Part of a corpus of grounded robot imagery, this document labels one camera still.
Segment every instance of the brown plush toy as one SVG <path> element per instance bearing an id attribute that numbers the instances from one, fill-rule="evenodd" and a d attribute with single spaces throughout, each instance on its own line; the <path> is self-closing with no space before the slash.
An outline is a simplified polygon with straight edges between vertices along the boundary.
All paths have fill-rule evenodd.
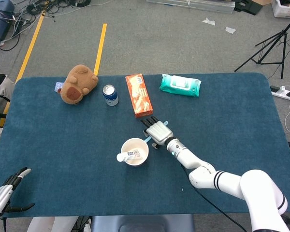
<path id="1" fill-rule="evenodd" d="M 76 65 L 68 74 L 60 91 L 67 104 L 78 104 L 98 84 L 98 78 L 85 65 Z"/>

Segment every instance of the cardboard box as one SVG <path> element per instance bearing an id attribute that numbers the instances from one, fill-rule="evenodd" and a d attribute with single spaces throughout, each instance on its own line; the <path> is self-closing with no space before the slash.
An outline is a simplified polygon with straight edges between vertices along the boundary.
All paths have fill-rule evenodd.
<path id="1" fill-rule="evenodd" d="M 279 0 L 272 0 L 274 16 L 278 18 L 290 18 L 290 6 L 283 6 Z"/>
<path id="2" fill-rule="evenodd" d="M 142 74 L 126 76 L 126 81 L 135 117 L 152 115 L 153 107 Z"/>
<path id="3" fill-rule="evenodd" d="M 262 5 L 262 6 L 265 6 L 267 4 L 270 4 L 271 3 L 271 0 L 253 0 L 254 2 Z"/>

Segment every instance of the black tripod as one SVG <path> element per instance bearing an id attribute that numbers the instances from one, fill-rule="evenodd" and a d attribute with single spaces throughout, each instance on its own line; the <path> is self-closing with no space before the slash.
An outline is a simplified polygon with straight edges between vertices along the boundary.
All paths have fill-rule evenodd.
<path id="1" fill-rule="evenodd" d="M 285 66 L 285 54 L 286 54 L 286 44 L 287 44 L 287 31 L 288 29 L 290 28 L 290 23 L 289 25 L 284 29 L 282 30 L 281 32 L 271 36 L 270 38 L 262 41 L 261 43 L 258 43 L 256 46 L 260 45 L 260 44 L 263 44 L 262 45 L 262 48 L 256 52 L 252 57 L 250 57 L 248 60 L 246 60 L 240 67 L 238 67 L 237 69 L 234 70 L 234 72 L 236 72 L 237 70 L 239 70 L 240 68 L 242 68 L 248 61 L 252 60 L 253 62 L 255 62 L 256 64 L 281 64 L 281 79 L 283 78 L 284 76 L 284 66 Z M 272 50 L 272 48 L 278 43 L 280 42 L 280 39 L 284 37 L 284 49 L 283 49 L 283 54 L 282 54 L 282 61 L 281 62 L 271 62 L 271 63 L 264 63 L 262 62 L 264 60 L 264 58 L 270 53 L 270 51 Z M 270 46 L 270 48 L 265 52 L 264 55 L 263 54 L 263 50 L 269 46 L 270 44 L 272 44 Z M 259 54 L 259 59 L 258 61 L 254 60 L 254 57 Z"/>

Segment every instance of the paper cup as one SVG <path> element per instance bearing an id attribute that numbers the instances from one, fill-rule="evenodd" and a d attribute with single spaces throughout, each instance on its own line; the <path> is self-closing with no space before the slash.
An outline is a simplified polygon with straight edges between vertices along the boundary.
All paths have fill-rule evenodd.
<path id="1" fill-rule="evenodd" d="M 143 156 L 143 159 L 131 159 L 131 160 L 127 160 L 125 161 L 128 165 L 131 166 L 140 166 L 142 163 L 145 162 L 145 160 L 148 157 L 148 152 L 149 152 L 149 148 L 147 143 L 139 138 L 132 138 L 132 139 L 128 139 L 121 147 L 121 151 L 120 152 L 129 152 L 129 151 L 133 151 L 137 149 L 140 154 Z"/>

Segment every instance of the gray carpet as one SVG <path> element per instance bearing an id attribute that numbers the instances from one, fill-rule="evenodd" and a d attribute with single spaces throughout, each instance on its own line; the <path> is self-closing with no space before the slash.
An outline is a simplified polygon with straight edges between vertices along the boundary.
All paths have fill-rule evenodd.
<path id="1" fill-rule="evenodd" d="M 105 1 L 93 0 L 92 3 Z M 203 23 L 206 17 L 215 20 L 216 26 Z M 229 15 L 170 7 L 145 0 L 115 0 L 57 17 L 55 22 L 52 18 L 45 19 L 24 77 L 63 76 L 78 63 L 93 67 L 103 23 L 108 23 L 108 28 L 99 75 L 232 72 L 256 51 L 256 43 L 281 31 L 289 22 L 290 19 L 274 18 L 271 5 L 253 16 L 244 12 Z M 237 31 L 228 34 L 225 26 Z M 0 51 L 0 71 L 13 80 L 33 31 L 34 27 L 27 35 L 22 35 L 14 50 Z M 280 60 L 281 49 L 280 46 L 273 50 L 267 61 Z M 250 62 L 240 71 L 260 72 L 269 77 L 276 67 Z M 285 77 L 280 80 L 279 76 L 280 70 L 269 83 L 290 85 L 290 53 L 286 59 Z M 283 122 L 290 102 L 275 98 L 275 103 Z M 0 101 L 0 110 L 4 104 Z M 286 132 L 286 136 L 290 141 L 290 134 Z M 249 228 L 247 214 L 232 216 Z M 25 232 L 29 222 L 30 218 L 10 219 L 8 232 Z M 220 214 L 197 215 L 195 222 L 199 232 L 240 231 Z"/>

